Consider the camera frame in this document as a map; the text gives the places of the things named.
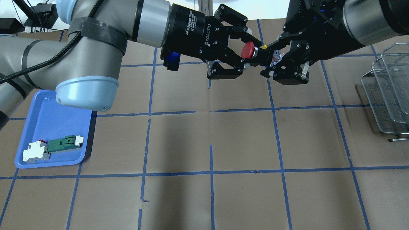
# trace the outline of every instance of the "emergency stop button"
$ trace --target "emergency stop button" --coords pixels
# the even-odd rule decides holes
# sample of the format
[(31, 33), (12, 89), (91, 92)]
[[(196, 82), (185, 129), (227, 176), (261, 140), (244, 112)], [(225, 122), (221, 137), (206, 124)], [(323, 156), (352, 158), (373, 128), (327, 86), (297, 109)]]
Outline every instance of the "emergency stop button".
[(241, 58), (252, 58), (255, 50), (256, 48), (254, 48), (254, 43), (249, 41), (244, 45), (243, 50), (241, 51)]

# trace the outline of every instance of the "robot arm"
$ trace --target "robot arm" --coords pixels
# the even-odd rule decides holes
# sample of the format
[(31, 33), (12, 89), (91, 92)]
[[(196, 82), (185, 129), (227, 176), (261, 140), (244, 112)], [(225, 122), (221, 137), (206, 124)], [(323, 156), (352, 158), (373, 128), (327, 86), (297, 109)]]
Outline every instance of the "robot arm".
[[(409, 32), (409, 1), (290, 0), (283, 33), (250, 60), (261, 75), (285, 85), (306, 84), (308, 67)], [(277, 52), (290, 45), (281, 61)]]
[(57, 10), (70, 24), (68, 43), (0, 36), (0, 129), (33, 88), (55, 90), (63, 105), (109, 110), (127, 40), (163, 47), (169, 70), (178, 70), (180, 54), (232, 66), (214, 63), (212, 79), (242, 74), (244, 59), (228, 48), (230, 39), (261, 46), (247, 33), (247, 18), (225, 5), (216, 17), (165, 0), (57, 0)]
[[(305, 84), (316, 61), (409, 32), (409, 1), (399, 0), (291, 0), (282, 35), (263, 47), (247, 32), (247, 18), (223, 4), (210, 17), (165, 0), (57, 0), (57, 9), (70, 24), (68, 43), (0, 36), (0, 128), (33, 88), (55, 90), (63, 105), (110, 109), (127, 40), (163, 47), (169, 70), (185, 54), (232, 67), (213, 63), (209, 79), (263, 65), (265, 77)], [(230, 39), (247, 43), (242, 56)]]

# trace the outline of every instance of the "wire mesh rack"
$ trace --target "wire mesh rack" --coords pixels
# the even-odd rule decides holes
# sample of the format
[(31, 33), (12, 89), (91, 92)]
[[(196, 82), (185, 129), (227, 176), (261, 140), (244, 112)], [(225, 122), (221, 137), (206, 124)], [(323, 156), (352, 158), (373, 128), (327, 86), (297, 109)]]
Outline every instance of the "wire mesh rack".
[(384, 50), (361, 82), (379, 130), (409, 134), (409, 43)]

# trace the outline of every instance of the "black tape band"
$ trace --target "black tape band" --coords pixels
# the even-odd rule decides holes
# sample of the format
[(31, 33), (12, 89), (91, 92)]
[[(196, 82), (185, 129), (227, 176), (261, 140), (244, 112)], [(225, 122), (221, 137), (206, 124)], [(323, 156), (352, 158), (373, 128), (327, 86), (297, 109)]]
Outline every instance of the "black tape band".
[[(32, 48), (35, 44), (37, 44), (37, 43), (39, 43), (39, 42), (41, 42), (41, 41), (42, 41), (42, 40), (36, 40), (36, 41), (30, 43), (30, 45), (28, 45), (28, 46), (25, 48), (24, 53), (23, 53), (23, 58), (22, 58), (22, 60), (21, 60), (21, 67), (22, 67), (23, 70), (27, 69), (27, 57), (28, 57), (28, 53), (30, 52), (31, 48)], [(34, 88), (37, 88), (37, 89), (41, 89), (40, 87), (38, 87), (38, 86), (36, 86), (36, 85), (34, 84), (34, 82), (31, 80), (30, 76), (28, 75), (28, 73), (27, 73), (27, 74), (24, 74), (24, 77), (26, 78), (27, 82), (28, 82), (31, 86), (33, 86)]]
[(81, 31), (81, 36), (105, 42), (118, 48), (124, 55), (128, 40), (126, 35), (106, 23), (93, 18), (76, 18), (71, 21), (69, 34)]
[(10, 120), (10, 118), (0, 110), (0, 130), (6, 126), (6, 123)]
[(144, 0), (139, 0), (136, 8), (135, 22), (133, 23), (132, 41), (138, 40), (139, 24), (141, 23), (142, 8), (144, 7)]
[[(4, 74), (0, 74), (0, 78), (5, 78), (5, 77), (6, 76)], [(16, 82), (14, 82), (13, 80), (9, 80), (9, 81), (7, 81), (7, 83), (10, 84), (11, 86), (13, 86), (21, 94), (21, 96), (24, 98), (24, 100), (27, 98), (27, 93)]]

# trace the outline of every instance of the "metal rod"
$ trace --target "metal rod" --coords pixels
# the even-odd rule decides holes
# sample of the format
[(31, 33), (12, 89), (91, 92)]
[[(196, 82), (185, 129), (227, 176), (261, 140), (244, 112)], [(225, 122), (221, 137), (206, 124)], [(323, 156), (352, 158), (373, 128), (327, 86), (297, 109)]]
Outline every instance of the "metal rod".
[(199, 11), (206, 16), (213, 16), (213, 0), (199, 0)]
[(409, 140), (409, 138), (396, 138), (396, 139), (389, 139), (389, 142), (396, 142), (396, 141), (403, 141), (403, 140)]
[(24, 2), (24, 0), (13, 0), (13, 2), (16, 3), (16, 5), (25, 13), (25, 15), (27, 15), (27, 17), (33, 22), (33, 24), (40, 24), (36, 13), (34, 13), (33, 9), (31, 9), (27, 5), (27, 3)]
[[(206, 16), (213, 16), (213, 0), (199, 0), (199, 11)], [(206, 61), (207, 74), (211, 76), (211, 67), (214, 61)]]

